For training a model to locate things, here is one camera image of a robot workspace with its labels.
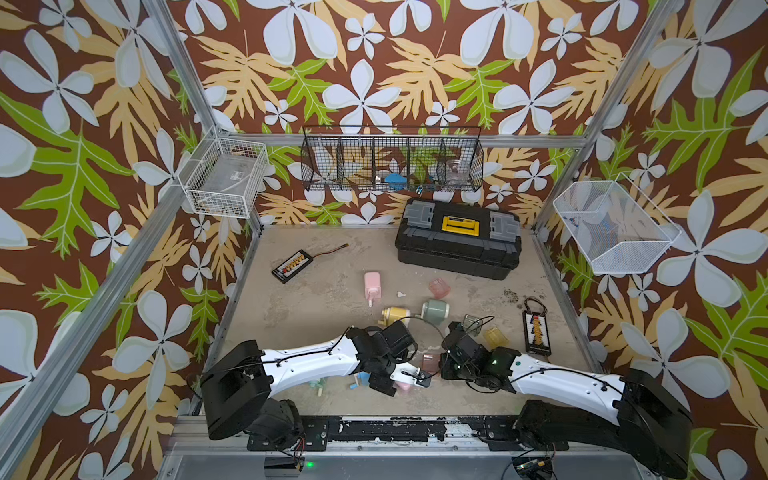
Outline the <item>clear red tray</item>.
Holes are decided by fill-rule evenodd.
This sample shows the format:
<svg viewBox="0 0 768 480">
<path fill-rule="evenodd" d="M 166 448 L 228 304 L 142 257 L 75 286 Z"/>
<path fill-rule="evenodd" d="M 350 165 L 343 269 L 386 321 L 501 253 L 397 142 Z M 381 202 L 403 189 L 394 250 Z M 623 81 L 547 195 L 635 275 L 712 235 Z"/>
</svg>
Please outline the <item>clear red tray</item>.
<svg viewBox="0 0 768 480">
<path fill-rule="evenodd" d="M 440 371 L 440 355 L 425 353 L 422 357 L 421 370 L 427 374 L 436 374 Z"/>
</svg>

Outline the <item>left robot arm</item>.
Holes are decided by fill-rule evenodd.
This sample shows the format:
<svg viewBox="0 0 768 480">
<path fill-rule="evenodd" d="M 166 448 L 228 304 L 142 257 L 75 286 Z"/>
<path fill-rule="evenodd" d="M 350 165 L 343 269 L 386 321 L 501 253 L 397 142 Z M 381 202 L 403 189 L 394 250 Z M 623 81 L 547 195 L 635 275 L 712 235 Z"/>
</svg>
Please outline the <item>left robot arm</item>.
<svg viewBox="0 0 768 480">
<path fill-rule="evenodd" d="M 396 384 L 427 388 L 431 376 L 410 363 L 418 347 L 406 325 L 349 327 L 324 343 L 294 349 L 262 349 L 240 343 L 200 379 L 208 437 L 223 440 L 264 425 L 277 444 L 299 435 L 299 415 L 289 401 L 274 396 L 301 384 L 330 377 L 369 375 L 369 387 L 393 396 Z"/>
</svg>

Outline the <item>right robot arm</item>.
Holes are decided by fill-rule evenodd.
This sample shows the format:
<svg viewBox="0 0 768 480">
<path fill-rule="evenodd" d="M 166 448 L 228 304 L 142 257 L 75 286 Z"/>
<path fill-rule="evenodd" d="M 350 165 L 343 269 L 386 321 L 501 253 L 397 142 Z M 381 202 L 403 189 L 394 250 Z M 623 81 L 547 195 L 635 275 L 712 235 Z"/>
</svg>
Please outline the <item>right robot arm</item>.
<svg viewBox="0 0 768 480">
<path fill-rule="evenodd" d="M 443 379 L 480 393 L 528 396 L 514 426 L 523 443 L 607 447 L 657 475 L 687 477 L 692 415 L 650 374 L 584 372 L 507 347 L 487 350 L 459 322 L 449 324 L 442 348 Z"/>
</svg>

